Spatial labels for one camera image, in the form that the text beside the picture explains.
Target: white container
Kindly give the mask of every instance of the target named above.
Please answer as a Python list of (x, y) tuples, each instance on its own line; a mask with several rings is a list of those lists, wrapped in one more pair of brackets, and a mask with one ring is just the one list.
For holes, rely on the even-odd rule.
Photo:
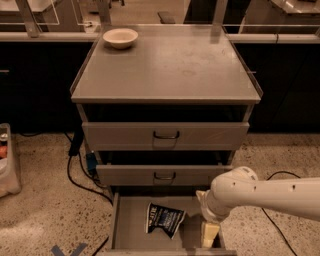
[(11, 137), (10, 125), (0, 124), (0, 134), (7, 133), (7, 158), (0, 162), (0, 197), (9, 193), (17, 194), (21, 191), (20, 164), (16, 155), (15, 143)]

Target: drawer cabinet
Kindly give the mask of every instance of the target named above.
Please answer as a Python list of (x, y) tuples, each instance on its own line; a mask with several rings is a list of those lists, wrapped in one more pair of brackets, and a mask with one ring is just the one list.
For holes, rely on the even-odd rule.
[[(99, 40), (71, 89), (100, 182), (114, 196), (107, 254), (236, 255), (222, 233), (214, 248), (199, 248), (195, 190), (232, 168), (260, 101), (256, 83), (209, 25), (132, 28), (139, 38), (129, 49)], [(145, 233), (150, 202), (187, 212), (173, 240)]]

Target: packet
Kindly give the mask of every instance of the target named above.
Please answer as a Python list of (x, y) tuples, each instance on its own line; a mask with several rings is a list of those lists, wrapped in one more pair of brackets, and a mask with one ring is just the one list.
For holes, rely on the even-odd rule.
[(162, 228), (173, 239), (186, 212), (150, 203), (147, 214), (146, 233), (151, 233), (155, 228)]

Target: drawer front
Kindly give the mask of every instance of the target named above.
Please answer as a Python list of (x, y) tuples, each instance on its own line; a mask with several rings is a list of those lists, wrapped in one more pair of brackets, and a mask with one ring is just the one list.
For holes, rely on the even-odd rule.
[(97, 166), (100, 182), (112, 186), (207, 186), (226, 170), (231, 166)]
[(91, 150), (237, 150), (244, 123), (83, 123)]

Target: cabinet top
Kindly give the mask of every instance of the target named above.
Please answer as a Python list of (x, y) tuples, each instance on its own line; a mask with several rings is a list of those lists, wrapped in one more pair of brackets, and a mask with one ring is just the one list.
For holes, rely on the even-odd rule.
[(212, 25), (136, 25), (134, 45), (102, 37), (72, 93), (75, 103), (258, 103), (260, 97), (224, 32)]

